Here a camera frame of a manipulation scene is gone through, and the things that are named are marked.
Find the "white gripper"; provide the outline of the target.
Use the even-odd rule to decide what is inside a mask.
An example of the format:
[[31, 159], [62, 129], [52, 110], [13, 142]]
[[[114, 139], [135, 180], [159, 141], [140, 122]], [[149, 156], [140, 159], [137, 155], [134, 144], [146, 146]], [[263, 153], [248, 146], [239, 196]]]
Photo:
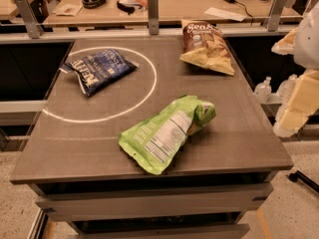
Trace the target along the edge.
[[304, 15], [298, 29], [276, 42], [271, 51], [278, 55], [294, 54], [295, 63], [307, 68], [297, 79], [288, 81], [273, 126], [277, 136], [290, 137], [319, 110], [319, 4]]

